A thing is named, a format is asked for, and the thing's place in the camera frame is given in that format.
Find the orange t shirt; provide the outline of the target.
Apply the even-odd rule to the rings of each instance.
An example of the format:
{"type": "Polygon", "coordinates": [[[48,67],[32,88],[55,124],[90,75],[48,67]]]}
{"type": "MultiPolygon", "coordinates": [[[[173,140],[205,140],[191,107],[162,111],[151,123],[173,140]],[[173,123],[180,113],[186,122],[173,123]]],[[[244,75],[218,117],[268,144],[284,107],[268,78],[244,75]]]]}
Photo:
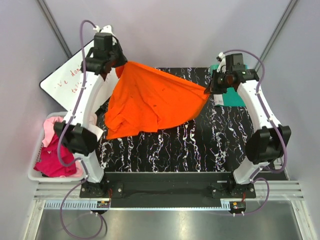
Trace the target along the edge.
{"type": "Polygon", "coordinates": [[[203,86],[134,61],[115,72],[118,83],[104,115],[107,140],[182,125],[195,119],[209,98],[203,86]]]}

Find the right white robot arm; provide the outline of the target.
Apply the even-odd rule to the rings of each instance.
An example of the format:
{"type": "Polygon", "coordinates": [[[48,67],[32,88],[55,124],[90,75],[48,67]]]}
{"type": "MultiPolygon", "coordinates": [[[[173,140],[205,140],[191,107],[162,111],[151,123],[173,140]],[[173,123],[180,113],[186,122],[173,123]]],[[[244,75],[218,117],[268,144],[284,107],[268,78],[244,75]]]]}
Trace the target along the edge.
{"type": "Polygon", "coordinates": [[[219,65],[212,71],[211,79],[204,93],[213,96],[214,103],[224,105],[223,96],[233,89],[242,99],[251,118],[254,134],[245,144],[245,158],[233,170],[227,182],[227,192],[232,198],[239,198],[256,176],[275,160],[282,160],[282,167],[275,170],[278,174],[285,170],[288,161],[287,145],[292,131],[282,125],[272,112],[262,91],[264,75],[259,76],[255,69],[244,64],[245,50],[233,49],[220,52],[219,65]]]}

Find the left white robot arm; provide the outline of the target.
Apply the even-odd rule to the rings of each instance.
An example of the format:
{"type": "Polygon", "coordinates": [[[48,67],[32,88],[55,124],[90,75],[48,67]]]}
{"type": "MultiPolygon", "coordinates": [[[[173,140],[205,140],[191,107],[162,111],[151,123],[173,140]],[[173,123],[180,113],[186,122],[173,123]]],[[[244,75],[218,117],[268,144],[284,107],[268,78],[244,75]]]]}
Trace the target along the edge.
{"type": "Polygon", "coordinates": [[[62,148],[66,148],[80,162],[84,171],[84,180],[93,183],[90,192],[97,198],[108,193],[108,186],[102,182],[104,171],[100,167],[96,148],[103,130],[90,122],[90,118],[106,102],[118,83],[116,68],[123,66],[127,59],[112,27],[95,26],[92,46],[81,49],[81,82],[71,109],[62,122],[54,124],[59,137],[57,156],[64,167],[70,164],[62,159],[62,148]]]}

